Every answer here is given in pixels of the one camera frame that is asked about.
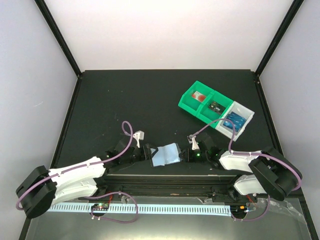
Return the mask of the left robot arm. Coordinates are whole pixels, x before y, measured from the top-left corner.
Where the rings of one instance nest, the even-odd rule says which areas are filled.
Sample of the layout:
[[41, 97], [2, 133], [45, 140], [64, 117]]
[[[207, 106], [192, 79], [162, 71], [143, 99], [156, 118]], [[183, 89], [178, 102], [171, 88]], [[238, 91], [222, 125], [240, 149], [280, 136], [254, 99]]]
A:
[[141, 144], [132, 140], [130, 145], [119, 141], [98, 156], [74, 165], [47, 169], [36, 167], [19, 185], [15, 193], [18, 197], [16, 209], [24, 211], [29, 219], [44, 214], [50, 207], [78, 198], [103, 199], [108, 192], [99, 179], [121, 166], [130, 167], [136, 162], [151, 161], [159, 151], [149, 143]]

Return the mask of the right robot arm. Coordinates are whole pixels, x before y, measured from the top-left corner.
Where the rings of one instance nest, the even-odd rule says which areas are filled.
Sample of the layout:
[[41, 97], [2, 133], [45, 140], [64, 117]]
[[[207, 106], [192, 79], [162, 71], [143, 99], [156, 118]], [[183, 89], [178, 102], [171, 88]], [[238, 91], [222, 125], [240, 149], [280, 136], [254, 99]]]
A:
[[227, 189], [228, 198], [234, 202], [253, 194], [267, 194], [283, 201], [301, 186], [302, 173], [273, 147], [254, 152], [219, 148], [204, 132], [191, 137], [189, 142], [191, 146], [179, 154], [182, 161], [207, 163], [216, 170], [242, 173]]

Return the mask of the blue credit card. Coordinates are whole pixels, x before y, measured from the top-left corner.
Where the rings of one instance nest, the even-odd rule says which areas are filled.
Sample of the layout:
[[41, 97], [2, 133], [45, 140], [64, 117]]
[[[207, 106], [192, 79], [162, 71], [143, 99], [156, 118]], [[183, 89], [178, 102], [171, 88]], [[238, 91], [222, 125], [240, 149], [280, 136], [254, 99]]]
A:
[[240, 122], [242, 124], [246, 122], [246, 119], [244, 117], [238, 115], [233, 111], [227, 115], [227, 119], [231, 120], [232, 122]]

